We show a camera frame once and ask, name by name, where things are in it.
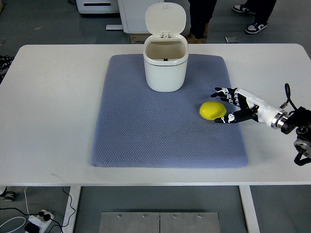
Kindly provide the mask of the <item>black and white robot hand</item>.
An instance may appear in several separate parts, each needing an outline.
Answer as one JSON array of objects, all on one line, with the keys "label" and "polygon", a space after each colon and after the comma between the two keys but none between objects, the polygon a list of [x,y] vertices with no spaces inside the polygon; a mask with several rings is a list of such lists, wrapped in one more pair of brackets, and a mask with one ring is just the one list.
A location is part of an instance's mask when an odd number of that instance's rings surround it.
[{"label": "black and white robot hand", "polygon": [[212,98],[220,97],[222,101],[239,108],[238,111],[216,118],[215,123],[239,123],[252,119],[277,129],[281,128],[288,119],[287,112],[282,108],[270,106],[266,101],[243,88],[216,87],[215,90],[216,92],[211,95]]}]

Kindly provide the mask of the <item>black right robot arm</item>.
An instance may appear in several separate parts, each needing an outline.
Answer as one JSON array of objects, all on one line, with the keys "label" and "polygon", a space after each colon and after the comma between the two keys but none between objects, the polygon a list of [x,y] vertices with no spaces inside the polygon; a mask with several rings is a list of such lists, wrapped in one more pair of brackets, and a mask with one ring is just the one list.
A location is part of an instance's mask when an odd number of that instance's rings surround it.
[{"label": "black right robot arm", "polygon": [[283,116],[282,125],[280,126],[281,132],[289,134],[295,129],[297,139],[294,141],[294,147],[298,151],[294,162],[303,166],[311,162],[311,111],[304,107],[297,108],[291,100],[291,90],[288,83],[285,83],[285,94],[287,97],[280,108],[284,109],[288,103],[293,107],[293,111],[286,113],[287,116]]}]

